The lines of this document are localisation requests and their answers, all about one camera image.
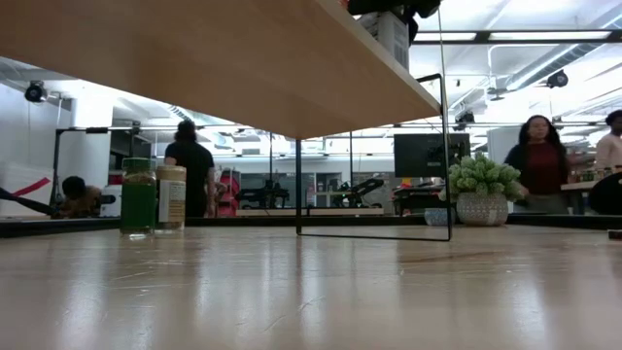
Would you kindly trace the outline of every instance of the table surface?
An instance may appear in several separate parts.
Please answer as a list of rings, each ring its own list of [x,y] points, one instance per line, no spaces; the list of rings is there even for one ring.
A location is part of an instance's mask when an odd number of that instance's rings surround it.
[[[0,338],[48,350],[615,349],[621,248],[604,231],[551,227],[456,227],[450,243],[290,227],[5,239]]]
[[[352,194],[352,191],[312,192],[310,194],[315,194],[315,195],[340,195],[340,194]]]
[[[440,110],[336,0],[15,1],[0,56],[298,139]]]
[[[592,190],[594,185],[597,183],[598,181],[586,181],[574,184],[565,184],[562,185],[562,191]]]

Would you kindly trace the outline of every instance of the bottle label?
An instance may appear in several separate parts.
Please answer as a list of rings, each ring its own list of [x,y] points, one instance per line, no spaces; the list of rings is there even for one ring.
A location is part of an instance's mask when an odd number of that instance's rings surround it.
[[[161,223],[182,223],[186,219],[186,183],[183,181],[160,180],[158,221]]]

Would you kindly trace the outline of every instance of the red top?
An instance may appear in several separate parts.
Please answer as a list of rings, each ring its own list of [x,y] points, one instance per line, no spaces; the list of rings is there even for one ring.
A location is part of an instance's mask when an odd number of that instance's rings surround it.
[[[548,142],[527,146],[523,186],[531,194],[553,194],[562,190],[560,157]]]

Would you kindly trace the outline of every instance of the woman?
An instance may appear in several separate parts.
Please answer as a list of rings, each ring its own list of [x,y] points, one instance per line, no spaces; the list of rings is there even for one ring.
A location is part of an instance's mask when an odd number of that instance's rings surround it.
[[[566,148],[546,117],[533,116],[523,124],[518,145],[509,152],[505,163],[521,171],[519,182],[525,200],[517,203],[519,211],[568,214],[562,194],[569,174]]]

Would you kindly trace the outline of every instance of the dark hair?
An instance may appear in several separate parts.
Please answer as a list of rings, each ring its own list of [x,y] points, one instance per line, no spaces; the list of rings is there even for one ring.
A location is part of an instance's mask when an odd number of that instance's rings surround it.
[[[70,176],[62,182],[62,191],[71,199],[79,198],[86,194],[85,180],[78,176]]]
[[[196,126],[193,121],[182,121],[177,125],[175,141],[196,141]]]
[[[538,118],[544,119],[548,124],[548,134],[546,135],[546,142],[550,143],[555,147],[561,147],[562,149],[564,149],[564,152],[566,152],[566,148],[564,147],[564,145],[562,145],[562,141],[560,140],[560,134],[555,129],[555,126],[553,126],[548,118],[541,115],[532,116],[531,118],[527,119],[523,126],[521,126],[521,131],[518,134],[518,144],[525,146],[529,143],[529,125],[532,123],[533,120],[536,120]]]
[[[609,115],[605,118],[605,123],[611,126],[613,122],[615,122],[615,120],[618,118],[622,118],[622,110],[617,110],[609,113]]]

